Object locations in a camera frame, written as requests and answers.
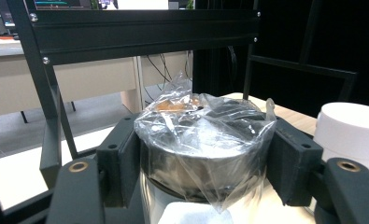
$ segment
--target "screw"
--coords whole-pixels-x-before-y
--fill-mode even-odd
[[[42,62],[44,64],[49,64],[50,63],[50,59],[48,57],[44,57],[44,58],[42,58]]]
[[[338,161],[336,164],[339,167],[341,167],[341,169],[354,173],[359,172],[361,170],[360,166],[350,161]]]
[[[38,17],[35,13],[30,13],[30,21],[38,21]]]
[[[68,170],[71,173],[78,173],[78,172],[82,172],[84,170],[86,170],[86,168],[88,168],[88,163],[85,161],[78,161],[74,164],[72,164],[70,167],[68,167]]]

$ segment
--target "black cable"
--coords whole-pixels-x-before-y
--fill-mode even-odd
[[[187,76],[187,78],[192,81],[192,79],[190,78],[190,76],[188,76],[188,72],[187,72],[187,65],[188,65],[188,57],[190,55],[190,51],[187,51],[187,58],[185,60],[185,65],[184,65],[184,71],[185,71],[185,75]]]
[[[151,97],[151,95],[149,94],[149,92],[147,91],[147,88],[146,87],[144,87],[144,90],[146,91],[146,93],[147,93],[147,95],[149,96],[149,98],[152,100],[152,101],[154,101],[154,99]]]
[[[167,75],[170,77],[170,80],[172,80],[172,77],[170,76],[169,70],[167,69],[167,66],[166,66],[166,60],[164,59],[164,55],[160,54],[160,57],[161,57],[161,60],[164,66],[164,71],[167,72]]]
[[[164,81],[163,81],[163,86],[164,86]],[[159,84],[157,84],[157,87],[158,87],[158,89],[160,89],[160,91],[162,90],[162,88],[159,87]]]
[[[158,67],[152,62],[151,58],[147,55],[147,58],[149,59],[149,62],[154,66],[154,68],[159,72],[159,74],[163,77],[164,81],[170,82],[169,79],[167,79],[167,77],[165,77],[162,72],[158,69]]]

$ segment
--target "monitor screen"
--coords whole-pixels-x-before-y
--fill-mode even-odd
[[[90,0],[35,0],[36,9],[91,9]]]

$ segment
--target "brass insert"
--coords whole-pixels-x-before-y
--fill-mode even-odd
[[[359,172],[361,170],[361,168],[357,164],[350,161],[338,161],[336,164],[341,167],[341,169],[350,172]]]
[[[71,173],[78,173],[81,171],[84,171],[86,168],[88,168],[88,163],[85,161],[78,161],[74,164],[72,164],[70,167],[68,167],[68,170]]]

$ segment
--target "black metal frame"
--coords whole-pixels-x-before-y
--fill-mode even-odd
[[[244,90],[244,98],[248,99],[248,95],[250,93],[250,85],[251,85],[251,76],[252,69],[251,65],[253,62],[255,63],[264,63],[272,66],[288,68],[292,70],[297,70],[305,73],[316,74],[327,77],[339,77],[344,79],[344,85],[337,97],[337,101],[347,102],[349,100],[349,96],[353,90],[356,77],[358,75],[357,72],[353,71],[345,71],[340,69],[334,69],[329,67],[322,67],[309,64],[309,54],[312,50],[313,37],[318,25],[319,12],[322,5],[322,0],[313,0],[311,8],[309,10],[308,21],[305,28],[304,40],[301,47],[300,58],[298,62],[290,62],[275,58],[263,57],[260,55],[256,55],[255,49],[251,48],[248,50],[248,76],[245,81],[245,90]]]
[[[260,21],[255,10],[36,10],[33,0],[8,5],[47,120],[40,169],[49,188],[61,166],[61,127],[73,159],[95,152],[76,149],[53,65],[251,45]]]

